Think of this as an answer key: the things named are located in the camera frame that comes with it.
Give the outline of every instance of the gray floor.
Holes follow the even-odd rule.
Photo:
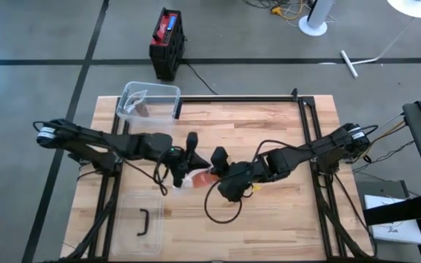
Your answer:
[[[101,0],[0,0],[0,59],[79,59],[86,55]],[[339,58],[375,56],[408,18],[386,1],[340,0],[327,34],[310,38],[267,10],[236,0],[112,0],[94,58],[147,58],[148,42],[162,7],[183,12],[187,58]],[[421,20],[387,54],[421,58]],[[421,64],[370,64],[352,78],[343,64],[195,65],[220,94],[332,94],[341,122],[383,123],[401,105],[421,99]],[[80,66],[0,66],[0,262],[19,262],[54,152],[35,143],[31,122],[63,118]],[[91,66],[75,122],[88,126],[95,100],[118,95],[131,81],[157,83],[152,66]],[[183,94],[209,94],[192,71],[181,66],[172,83]],[[404,129],[379,143],[379,156],[411,140]],[[364,172],[406,181],[421,194],[421,161],[414,146]],[[75,190],[77,166],[63,159],[36,260],[55,259]],[[359,174],[358,181],[375,180]],[[381,244],[384,259],[420,262],[415,248]]]

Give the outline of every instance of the battery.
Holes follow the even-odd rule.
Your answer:
[[[181,12],[162,8],[149,45],[149,56],[157,79],[175,79],[184,53],[184,42]]]

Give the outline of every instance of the clear plastic container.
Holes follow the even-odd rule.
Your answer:
[[[133,132],[168,132],[180,95],[180,88],[172,85],[132,81],[121,94],[116,114],[130,123]]]
[[[123,194],[119,201],[113,228],[113,255],[120,259],[159,255],[163,236],[163,197],[157,191],[131,191]]]

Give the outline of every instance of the wooden tabletop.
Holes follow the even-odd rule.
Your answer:
[[[339,127],[339,120],[332,96],[314,96],[323,134]],[[110,132],[117,97],[102,96],[96,103],[91,128]],[[301,127],[298,105],[293,102],[207,102],[185,103],[174,129],[173,145],[184,147],[188,132],[197,132],[197,153],[209,160],[216,146],[224,146],[233,161],[250,161],[258,144],[266,139],[280,140],[291,145],[302,145],[305,140]],[[279,147],[268,144],[262,150]],[[152,173],[154,164],[134,161],[134,164]],[[357,188],[349,165],[341,164],[339,178],[346,186],[355,206],[361,211]],[[64,240],[62,256],[72,251],[91,227],[101,178],[89,175],[80,179],[72,203],[71,215]],[[289,261],[323,260],[319,220],[314,199],[313,183],[308,164],[300,164],[286,179],[261,184],[261,189],[251,198],[243,200],[243,210],[231,224],[215,224],[203,209],[208,187],[188,188],[177,191],[169,187],[169,194],[162,197],[164,205],[160,243],[162,248],[155,256],[117,256],[110,252],[112,261]],[[341,223],[352,238],[371,254],[368,234],[355,218],[347,198],[337,183],[333,184]],[[124,166],[120,198],[135,191],[149,191],[160,197],[158,186],[131,167]],[[210,213],[223,220],[234,216],[238,204],[229,203],[215,190],[210,196]],[[337,245],[330,223],[333,252]],[[137,242],[137,230],[131,230],[126,244]],[[99,238],[102,247],[103,234]]]

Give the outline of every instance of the plastic bin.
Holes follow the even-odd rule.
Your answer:
[[[168,132],[175,122],[180,88],[172,85],[126,84],[116,108],[119,118],[128,121],[131,132]]]
[[[131,191],[121,196],[113,231],[114,256],[133,260],[159,255],[163,236],[162,198],[157,191]]]

